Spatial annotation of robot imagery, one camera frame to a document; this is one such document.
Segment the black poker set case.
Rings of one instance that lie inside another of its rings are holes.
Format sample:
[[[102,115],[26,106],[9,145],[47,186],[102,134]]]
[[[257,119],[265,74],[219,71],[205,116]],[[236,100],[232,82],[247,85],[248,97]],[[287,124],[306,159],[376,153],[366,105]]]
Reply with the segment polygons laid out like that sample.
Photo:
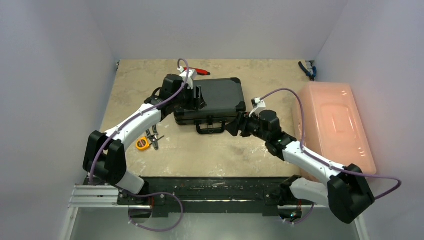
[[[239,112],[246,111],[242,82],[237,77],[204,79],[194,82],[201,87],[206,106],[199,111],[178,108],[174,119],[179,126],[195,125],[200,135],[221,134]]]

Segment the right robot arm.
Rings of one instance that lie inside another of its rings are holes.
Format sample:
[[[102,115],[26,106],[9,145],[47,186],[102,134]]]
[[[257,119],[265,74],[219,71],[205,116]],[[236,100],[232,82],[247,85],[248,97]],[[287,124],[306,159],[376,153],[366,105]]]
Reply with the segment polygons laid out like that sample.
[[[254,136],[263,140],[272,156],[298,166],[317,179],[314,182],[299,177],[283,187],[280,196],[288,204],[298,199],[308,200],[329,208],[338,220],[350,224],[376,201],[357,165],[344,166],[302,146],[282,130],[280,119],[272,110],[259,115],[240,112],[224,128],[234,137]]]

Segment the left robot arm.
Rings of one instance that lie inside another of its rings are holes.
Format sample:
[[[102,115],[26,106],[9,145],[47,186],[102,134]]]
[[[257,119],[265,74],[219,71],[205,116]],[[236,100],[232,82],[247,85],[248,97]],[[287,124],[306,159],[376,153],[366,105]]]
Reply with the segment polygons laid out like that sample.
[[[194,86],[196,73],[185,70],[181,74],[168,74],[158,89],[126,120],[88,137],[82,168],[109,185],[126,190],[138,205],[146,203],[149,191],[146,182],[127,168],[126,151],[132,143],[153,126],[159,124],[177,108],[198,111],[206,106],[201,88]]]

